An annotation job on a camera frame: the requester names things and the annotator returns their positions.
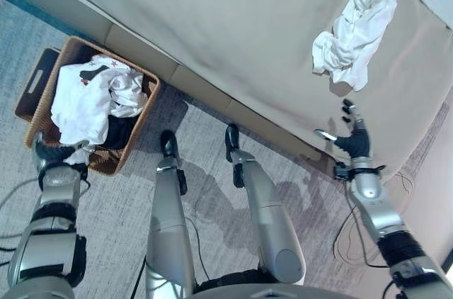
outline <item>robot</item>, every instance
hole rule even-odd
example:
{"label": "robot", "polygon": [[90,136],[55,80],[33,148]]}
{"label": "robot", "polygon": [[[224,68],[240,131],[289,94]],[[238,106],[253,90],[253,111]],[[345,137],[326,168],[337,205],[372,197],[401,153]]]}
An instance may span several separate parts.
{"label": "robot", "polygon": [[[399,298],[453,298],[442,269],[425,254],[392,208],[379,172],[369,155],[369,136],[357,106],[343,101],[350,137],[315,133],[349,153],[351,165],[337,164],[337,179],[348,182],[348,195],[376,242],[398,286]],[[62,162],[86,142],[48,147],[35,136],[34,160],[42,193],[8,269],[10,290],[3,299],[74,299],[72,288],[84,277],[86,238],[77,234],[80,183],[86,166]],[[181,196],[187,191],[179,169],[178,144],[171,131],[161,134],[163,159],[157,166],[156,188],[146,255],[146,298],[303,298],[352,299],[303,286],[306,265],[291,220],[275,187],[256,158],[240,149],[239,129],[225,132],[226,158],[233,166],[234,185],[245,188],[251,219],[259,239],[257,269],[233,273],[198,285],[195,280]]]}

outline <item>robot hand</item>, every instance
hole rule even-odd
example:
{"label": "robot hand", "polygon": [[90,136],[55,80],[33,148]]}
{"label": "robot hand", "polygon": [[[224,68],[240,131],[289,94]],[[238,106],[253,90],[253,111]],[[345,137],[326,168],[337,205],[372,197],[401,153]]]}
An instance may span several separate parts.
{"label": "robot hand", "polygon": [[324,138],[332,141],[336,146],[346,151],[351,159],[356,157],[369,157],[369,137],[365,123],[360,115],[357,106],[347,99],[343,100],[343,111],[348,115],[343,116],[346,123],[352,121],[352,132],[350,137],[336,137],[322,129],[316,129],[314,132]]}
{"label": "robot hand", "polygon": [[348,195],[389,266],[391,277],[401,290],[401,298],[453,298],[453,288],[442,269],[425,254],[391,205],[381,185],[382,168],[374,168],[369,156],[369,137],[357,107],[347,99],[343,104],[343,111],[349,115],[343,120],[352,124],[351,136],[336,137],[321,129],[316,129],[315,133],[350,155],[350,167],[341,162],[335,165],[335,178],[350,182]]}

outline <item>robot leg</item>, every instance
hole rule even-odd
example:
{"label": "robot leg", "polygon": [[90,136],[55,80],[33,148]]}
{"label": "robot leg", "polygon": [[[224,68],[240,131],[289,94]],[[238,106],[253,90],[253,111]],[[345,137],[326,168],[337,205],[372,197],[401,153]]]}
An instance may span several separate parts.
{"label": "robot leg", "polygon": [[247,192],[251,219],[260,240],[260,268],[278,282],[303,284],[304,255],[274,184],[255,157],[239,149],[239,130],[225,132],[226,158],[234,166],[234,185]]}
{"label": "robot leg", "polygon": [[164,158],[157,167],[146,267],[147,298],[184,298],[195,288],[195,271],[180,196],[187,188],[178,169],[176,138],[166,131]]}

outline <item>bed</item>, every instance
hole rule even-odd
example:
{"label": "bed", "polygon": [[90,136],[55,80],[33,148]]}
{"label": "bed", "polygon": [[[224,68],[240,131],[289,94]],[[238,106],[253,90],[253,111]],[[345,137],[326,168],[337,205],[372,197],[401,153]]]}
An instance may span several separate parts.
{"label": "bed", "polygon": [[87,0],[233,99],[335,159],[313,134],[347,135],[340,100],[365,115],[376,164],[395,174],[453,84],[452,30],[420,0],[397,0],[358,92],[312,74],[311,45],[348,0]]}

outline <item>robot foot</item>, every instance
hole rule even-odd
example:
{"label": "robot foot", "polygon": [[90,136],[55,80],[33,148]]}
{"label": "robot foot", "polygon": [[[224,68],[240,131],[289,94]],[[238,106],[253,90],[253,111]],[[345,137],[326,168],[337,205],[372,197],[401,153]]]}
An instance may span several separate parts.
{"label": "robot foot", "polygon": [[170,130],[161,133],[161,151],[164,157],[178,159],[178,141],[176,141],[175,134]]}
{"label": "robot foot", "polygon": [[239,149],[239,129],[237,125],[230,124],[225,130],[225,146],[226,146],[226,160],[233,162],[231,152]]}
{"label": "robot foot", "polygon": [[[173,131],[165,130],[161,133],[161,151],[164,157],[173,157],[179,160],[178,141]],[[178,176],[180,194],[185,195],[187,193],[187,181],[184,171],[177,169],[176,175]]]}

